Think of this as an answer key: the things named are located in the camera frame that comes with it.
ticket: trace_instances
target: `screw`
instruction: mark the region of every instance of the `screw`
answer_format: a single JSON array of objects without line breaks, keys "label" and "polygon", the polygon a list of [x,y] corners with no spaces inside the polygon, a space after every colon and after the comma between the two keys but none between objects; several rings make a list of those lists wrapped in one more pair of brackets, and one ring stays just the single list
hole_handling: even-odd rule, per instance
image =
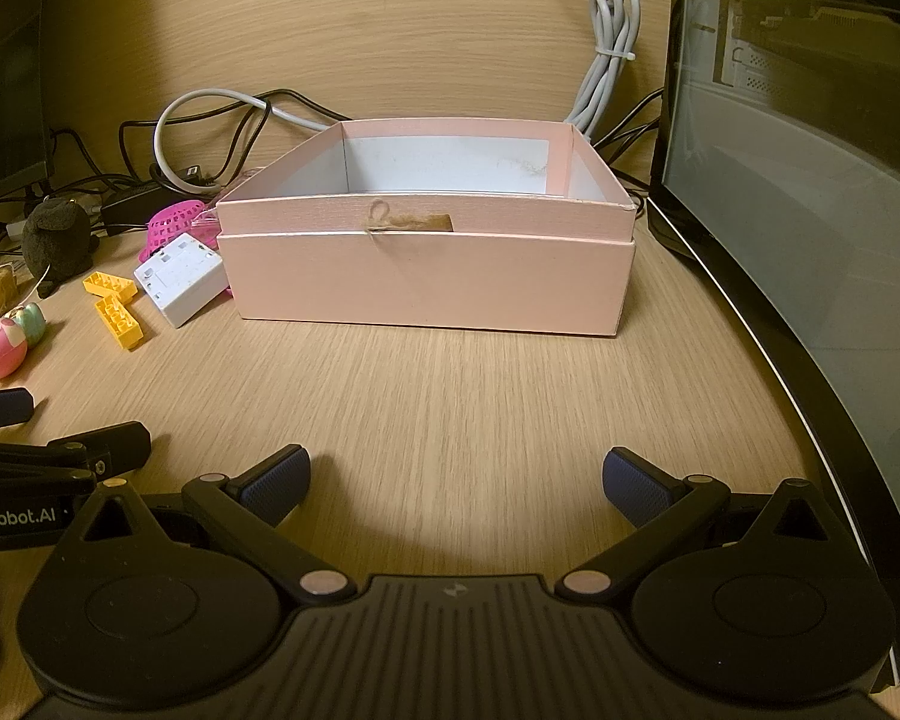
[{"label": "screw", "polygon": [[300,577],[300,586],[311,595],[332,595],[343,590],[348,581],[340,571],[321,569]]},{"label": "screw", "polygon": [[571,571],[563,577],[563,586],[581,595],[596,595],[610,587],[610,577],[602,571]]}]

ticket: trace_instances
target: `computer case black frame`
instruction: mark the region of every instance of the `computer case black frame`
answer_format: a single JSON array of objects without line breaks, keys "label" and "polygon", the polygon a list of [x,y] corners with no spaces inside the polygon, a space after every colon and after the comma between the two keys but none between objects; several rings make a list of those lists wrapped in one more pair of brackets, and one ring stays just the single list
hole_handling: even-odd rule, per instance
[{"label": "computer case black frame", "polygon": [[817,447],[828,503],[852,520],[866,559],[893,601],[895,645],[874,689],[900,683],[900,512],[893,496],[850,415],[783,317],[730,252],[663,185],[679,81],[683,1],[671,0],[660,127],[650,169],[650,232],[669,250],[703,267],[783,384]]}]

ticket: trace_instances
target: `white plastic cube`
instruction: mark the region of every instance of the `white plastic cube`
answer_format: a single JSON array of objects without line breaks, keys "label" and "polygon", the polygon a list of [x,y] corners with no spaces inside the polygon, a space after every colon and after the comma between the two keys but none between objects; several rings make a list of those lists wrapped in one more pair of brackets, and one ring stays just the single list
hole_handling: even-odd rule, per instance
[{"label": "white plastic cube", "polygon": [[133,275],[173,327],[180,327],[227,287],[221,256],[188,233],[161,248]]}]

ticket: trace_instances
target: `teal toy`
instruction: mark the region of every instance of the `teal toy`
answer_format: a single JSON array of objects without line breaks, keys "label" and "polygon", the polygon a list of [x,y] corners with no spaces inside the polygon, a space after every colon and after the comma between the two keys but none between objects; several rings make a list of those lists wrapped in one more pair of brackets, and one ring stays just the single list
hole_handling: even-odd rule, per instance
[{"label": "teal toy", "polygon": [[13,309],[10,312],[10,318],[23,328],[24,335],[26,335],[26,345],[29,347],[36,346],[36,343],[43,338],[43,334],[47,330],[47,321],[36,303],[28,303],[22,308]]}]

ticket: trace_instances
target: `triangular cutout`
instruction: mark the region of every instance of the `triangular cutout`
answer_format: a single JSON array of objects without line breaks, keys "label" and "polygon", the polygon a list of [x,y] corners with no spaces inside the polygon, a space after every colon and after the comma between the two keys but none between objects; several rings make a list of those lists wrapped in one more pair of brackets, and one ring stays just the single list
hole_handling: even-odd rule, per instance
[{"label": "triangular cutout", "polygon": [[802,498],[794,498],[787,504],[787,509],[780,517],[780,522],[773,528],[778,536],[789,538],[809,538],[812,541],[827,541],[826,531],[817,519],[813,509]]},{"label": "triangular cutout", "polygon": [[119,498],[107,498],[97,513],[93,524],[87,529],[84,541],[104,541],[108,538],[133,536],[133,529]]}]

